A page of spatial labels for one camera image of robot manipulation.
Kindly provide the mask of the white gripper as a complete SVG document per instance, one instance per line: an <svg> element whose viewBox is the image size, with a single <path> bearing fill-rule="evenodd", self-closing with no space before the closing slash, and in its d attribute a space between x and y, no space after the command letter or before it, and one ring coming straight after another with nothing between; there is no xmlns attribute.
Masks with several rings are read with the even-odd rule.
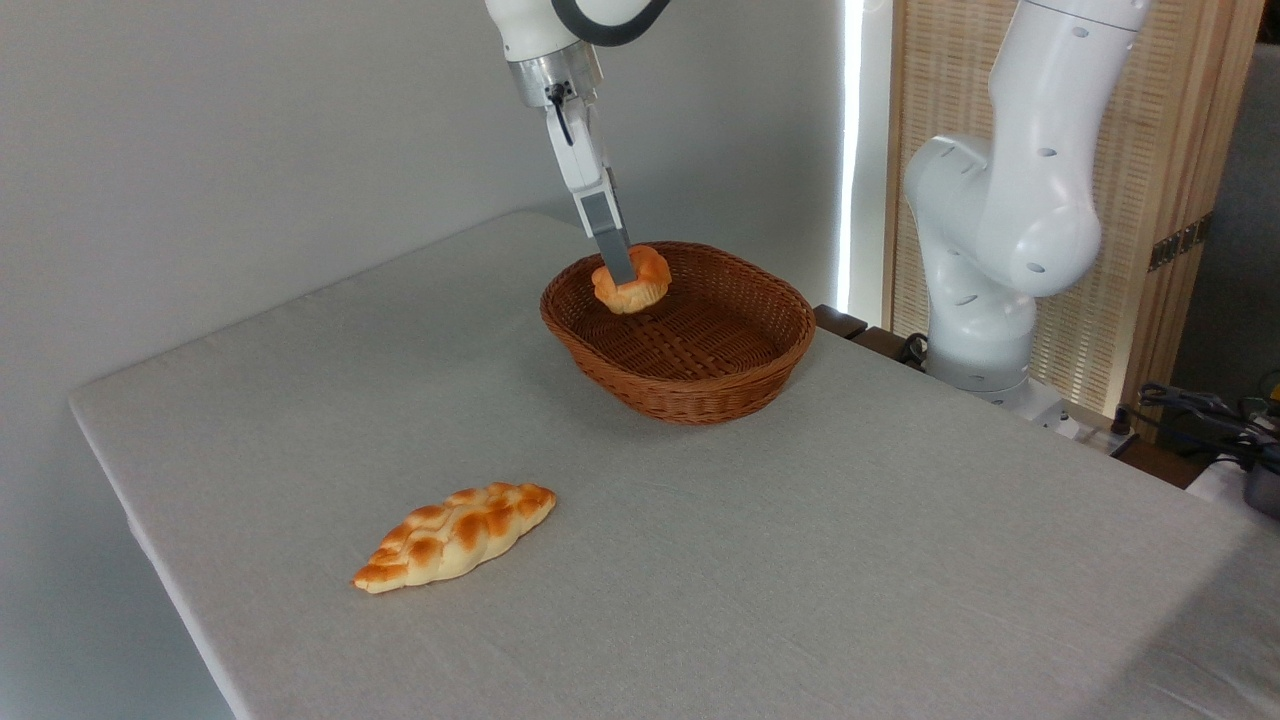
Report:
<svg viewBox="0 0 1280 720"><path fill-rule="evenodd" d="M579 193L579 215L588 237L594 238L602 259L618 287L637 279L628 249L628 236L616 202L611 164L602 132L596 95L571 94L568 83L545 88L549 102L547 128L566 187Z"/></svg>

